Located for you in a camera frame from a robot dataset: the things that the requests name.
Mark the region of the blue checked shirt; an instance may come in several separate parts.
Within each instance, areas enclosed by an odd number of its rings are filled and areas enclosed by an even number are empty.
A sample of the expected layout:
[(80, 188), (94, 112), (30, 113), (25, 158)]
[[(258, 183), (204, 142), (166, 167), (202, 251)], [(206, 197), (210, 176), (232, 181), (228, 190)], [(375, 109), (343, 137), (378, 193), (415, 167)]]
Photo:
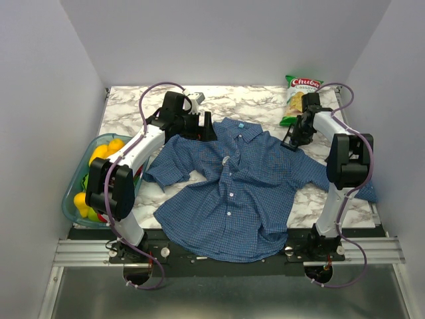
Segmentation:
[[(164, 233), (188, 245), (216, 238), (286, 242), (296, 192), (308, 183), (328, 190), (326, 167), (281, 146), (259, 124), (225, 118), (213, 129), (211, 142), (172, 137), (144, 175), (161, 188), (185, 183), (154, 214)], [(188, 183), (193, 171), (204, 180)]]

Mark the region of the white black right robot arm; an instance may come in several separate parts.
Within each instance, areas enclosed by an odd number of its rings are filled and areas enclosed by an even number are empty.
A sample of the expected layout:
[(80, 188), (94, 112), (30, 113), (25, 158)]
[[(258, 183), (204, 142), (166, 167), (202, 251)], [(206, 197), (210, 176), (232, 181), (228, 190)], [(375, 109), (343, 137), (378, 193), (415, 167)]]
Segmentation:
[(317, 132), (330, 142), (326, 176), (328, 196), (321, 216), (311, 228), (305, 243), (294, 253), (302, 261), (326, 261), (342, 253), (341, 231), (350, 201), (366, 185), (373, 170), (373, 137), (362, 135), (335, 117), (331, 108), (321, 106), (319, 94), (307, 93), (301, 97), (302, 114), (288, 129), (288, 143), (282, 145), (291, 151), (312, 142)]

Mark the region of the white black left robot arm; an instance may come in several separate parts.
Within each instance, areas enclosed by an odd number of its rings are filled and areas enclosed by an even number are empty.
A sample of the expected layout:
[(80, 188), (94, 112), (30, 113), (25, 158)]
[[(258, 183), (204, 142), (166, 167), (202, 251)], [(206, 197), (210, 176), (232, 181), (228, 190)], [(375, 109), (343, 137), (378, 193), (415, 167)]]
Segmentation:
[(102, 214), (125, 245), (124, 254), (134, 263), (147, 255), (145, 232), (132, 211), (136, 176), (147, 169), (150, 156), (173, 136), (211, 142), (217, 139), (210, 112), (199, 112), (201, 92), (168, 91), (162, 106), (146, 118), (142, 129), (119, 151), (90, 164), (86, 204)]

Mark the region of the green cassava chips bag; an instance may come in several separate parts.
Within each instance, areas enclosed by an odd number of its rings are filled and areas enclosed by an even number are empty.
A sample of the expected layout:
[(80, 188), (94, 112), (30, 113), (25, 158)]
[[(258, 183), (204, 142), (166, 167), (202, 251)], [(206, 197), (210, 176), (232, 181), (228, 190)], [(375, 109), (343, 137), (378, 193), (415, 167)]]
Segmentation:
[(291, 124), (295, 124), (297, 116), (302, 115), (302, 96), (307, 93), (314, 93), (323, 84), (321, 80), (292, 75), (286, 75), (286, 81), (288, 84), (286, 108), (280, 121), (280, 126), (283, 127), (289, 127)]

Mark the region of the orange fruit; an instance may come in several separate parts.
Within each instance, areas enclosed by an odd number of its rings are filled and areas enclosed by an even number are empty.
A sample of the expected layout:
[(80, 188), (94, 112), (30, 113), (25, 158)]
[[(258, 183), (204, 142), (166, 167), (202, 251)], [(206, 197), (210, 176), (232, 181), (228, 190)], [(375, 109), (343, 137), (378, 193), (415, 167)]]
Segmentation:
[(115, 152), (121, 150), (125, 146), (125, 144), (126, 143), (124, 141), (122, 141), (121, 139), (115, 138), (115, 139), (113, 139), (109, 142), (108, 151), (115, 153)]

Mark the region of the yellow mango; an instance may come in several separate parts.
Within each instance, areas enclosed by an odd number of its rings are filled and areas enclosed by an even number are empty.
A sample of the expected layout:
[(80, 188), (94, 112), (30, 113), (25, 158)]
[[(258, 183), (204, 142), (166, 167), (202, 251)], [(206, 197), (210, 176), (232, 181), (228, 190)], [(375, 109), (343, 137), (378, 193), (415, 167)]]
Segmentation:
[(107, 144), (101, 144), (101, 145), (97, 146), (94, 149), (94, 151), (93, 151), (93, 153), (92, 153), (92, 155), (89, 159), (88, 166), (91, 166), (91, 163), (96, 158), (105, 159), (108, 156), (107, 152), (108, 152), (108, 145)]

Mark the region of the green apple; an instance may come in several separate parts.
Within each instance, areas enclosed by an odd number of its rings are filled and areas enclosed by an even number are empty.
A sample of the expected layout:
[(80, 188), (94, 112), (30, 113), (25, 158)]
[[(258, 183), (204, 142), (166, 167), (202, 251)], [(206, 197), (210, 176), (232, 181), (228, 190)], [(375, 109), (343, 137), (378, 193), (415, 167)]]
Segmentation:
[(91, 207), (88, 210), (87, 218), (89, 220), (93, 221), (93, 222), (97, 222), (97, 223), (100, 223), (101, 222), (101, 220), (98, 217), (97, 212), (95, 212), (95, 210), (93, 210), (93, 208), (91, 208)]

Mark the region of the teal plastic fruit basket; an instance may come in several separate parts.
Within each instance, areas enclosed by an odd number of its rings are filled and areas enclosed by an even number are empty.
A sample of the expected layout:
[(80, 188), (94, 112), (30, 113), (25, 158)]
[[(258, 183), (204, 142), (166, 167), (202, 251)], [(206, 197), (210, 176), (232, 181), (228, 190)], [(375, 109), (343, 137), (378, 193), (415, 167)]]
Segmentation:
[(103, 145), (109, 146), (112, 140), (121, 140), (126, 144), (131, 140), (131, 137), (111, 133), (96, 137), (90, 142), (78, 164), (70, 185), (62, 199), (62, 212), (73, 223), (91, 229), (109, 228), (102, 215), (97, 215), (93, 209), (89, 209), (83, 205), (83, 195), (85, 195), (88, 184), (89, 159), (98, 147)]

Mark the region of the yellow pear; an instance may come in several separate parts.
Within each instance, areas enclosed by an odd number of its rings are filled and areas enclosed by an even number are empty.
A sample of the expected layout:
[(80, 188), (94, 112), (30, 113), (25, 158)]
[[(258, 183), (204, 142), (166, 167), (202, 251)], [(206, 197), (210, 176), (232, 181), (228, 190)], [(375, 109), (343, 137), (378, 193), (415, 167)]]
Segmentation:
[(87, 218), (89, 206), (86, 204), (86, 193), (80, 192), (74, 196), (74, 205), (77, 208), (81, 218)]

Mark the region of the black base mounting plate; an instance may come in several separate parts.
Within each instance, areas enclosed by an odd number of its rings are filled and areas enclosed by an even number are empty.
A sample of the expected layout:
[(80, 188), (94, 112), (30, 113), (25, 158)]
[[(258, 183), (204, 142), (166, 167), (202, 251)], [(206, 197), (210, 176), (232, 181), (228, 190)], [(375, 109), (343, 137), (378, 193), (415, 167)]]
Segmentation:
[(171, 277), (234, 277), (234, 276), (303, 276), (311, 275), (328, 281), (332, 266), (344, 261), (341, 239), (315, 239), (308, 229), (291, 230), (285, 247), (274, 256), (253, 263), (228, 263), (194, 255), (168, 239), (162, 230), (146, 231), (140, 250), (148, 257), (134, 251), (119, 241), (106, 244), (112, 264), (134, 266), (124, 274), (161, 277), (154, 260), (161, 263), (165, 275)]

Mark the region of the aluminium frame rail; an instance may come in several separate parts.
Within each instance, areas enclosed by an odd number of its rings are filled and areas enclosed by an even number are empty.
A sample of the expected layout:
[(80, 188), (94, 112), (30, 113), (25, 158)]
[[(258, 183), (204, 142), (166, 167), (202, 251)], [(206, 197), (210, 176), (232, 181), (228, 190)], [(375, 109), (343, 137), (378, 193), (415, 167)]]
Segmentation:
[(134, 249), (121, 240), (65, 240), (59, 242), (54, 256), (56, 266), (144, 266), (182, 261), (219, 261), (225, 264), (266, 263), (273, 259), (305, 266), (338, 264), (387, 265), (403, 264), (404, 253), (398, 239), (392, 237), (357, 237), (333, 239), (312, 245), (307, 237), (290, 238), (286, 242), (259, 243), (216, 238), (201, 245), (173, 242), (163, 234), (150, 234)]

